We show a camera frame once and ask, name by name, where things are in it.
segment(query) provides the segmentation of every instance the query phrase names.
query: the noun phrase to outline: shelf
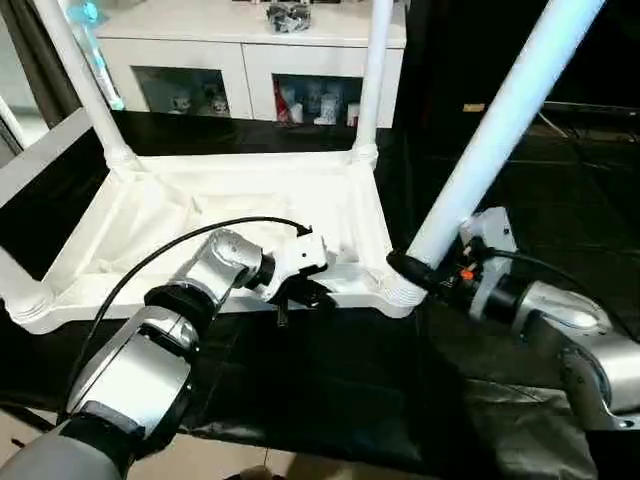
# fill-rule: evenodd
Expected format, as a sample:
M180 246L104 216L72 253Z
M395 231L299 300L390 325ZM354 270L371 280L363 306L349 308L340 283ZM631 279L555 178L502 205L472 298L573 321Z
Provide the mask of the shelf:
M147 0L112 18L99 38L182 40L327 47L366 47L371 3L313 4L306 31L274 34L267 22L268 3L232 0ZM388 48L406 45L404 4L393 6Z

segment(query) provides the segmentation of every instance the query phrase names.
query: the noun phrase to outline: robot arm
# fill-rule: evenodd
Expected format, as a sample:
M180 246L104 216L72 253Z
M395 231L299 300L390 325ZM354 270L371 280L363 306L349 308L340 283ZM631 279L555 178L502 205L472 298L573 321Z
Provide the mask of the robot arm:
M433 271L404 254L388 257L410 282L440 295L476 321L511 325L530 348L559 358L569 402L586 431L640 429L640 344L618 333L593 299L511 275L515 253L504 208L474 215L460 228L462 254L454 267Z
M68 418L15 455L0 479L124 478L134 460L164 448L178 430L194 389L199 339L230 291L248 287L273 301L287 282L326 265L324 243L314 233L266 255L231 230L214 231L86 364Z

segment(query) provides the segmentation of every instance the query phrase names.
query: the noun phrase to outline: black fabric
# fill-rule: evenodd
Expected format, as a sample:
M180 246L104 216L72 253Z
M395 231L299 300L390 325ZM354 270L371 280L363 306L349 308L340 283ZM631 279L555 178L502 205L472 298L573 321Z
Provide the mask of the black fabric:
M354 134L161 114L115 118L143 155L345 149ZM380 133L376 180L395 248L406 248L455 164L439 151L442 140ZM525 139L484 205L505 205L522 250L574 273L640 332L637 256L629 254L638 241L621 208L634 204L638 150L587 147L595 171L562 140ZM0 209L0 244L41 277L105 174L95 136L83 136ZM516 273L564 286L526 266ZM508 326L470 323L436 303L403 320L373 310L289 317L288 330L275 328L269 313L214 322L182 431L444 478L495 478L496 462L509 477L596 476L555 359L514 341ZM105 322L93 348L120 324ZM74 322L38 337L3 318L0 401L56 408L87 331Z

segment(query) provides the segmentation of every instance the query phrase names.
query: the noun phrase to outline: glass cabinet door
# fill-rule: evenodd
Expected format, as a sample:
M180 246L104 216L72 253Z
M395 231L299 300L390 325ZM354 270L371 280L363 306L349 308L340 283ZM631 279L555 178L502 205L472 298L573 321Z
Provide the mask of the glass cabinet door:
M220 70L133 67L149 111L229 117Z
M355 127L362 79L272 74L277 120L286 123Z
M242 52L256 120L357 124L366 48L256 44ZM393 124L402 55L387 49L379 127Z
M239 44L99 40L127 110L253 118Z

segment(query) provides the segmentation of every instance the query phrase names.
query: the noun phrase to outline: floor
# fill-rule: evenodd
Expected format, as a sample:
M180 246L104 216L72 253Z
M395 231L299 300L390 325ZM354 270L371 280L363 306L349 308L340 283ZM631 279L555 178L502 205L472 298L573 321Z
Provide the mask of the floor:
M54 419L53 414L49 412L37 413L50 421ZM18 447L11 443L11 439L29 443L38 436L39 434L29 426L0 413L0 463L6 462L18 451ZM169 448L136 463L128 479L223 480L257 466L264 466L272 474L282 475L288 480L418 480L426 478L369 465L178 435Z

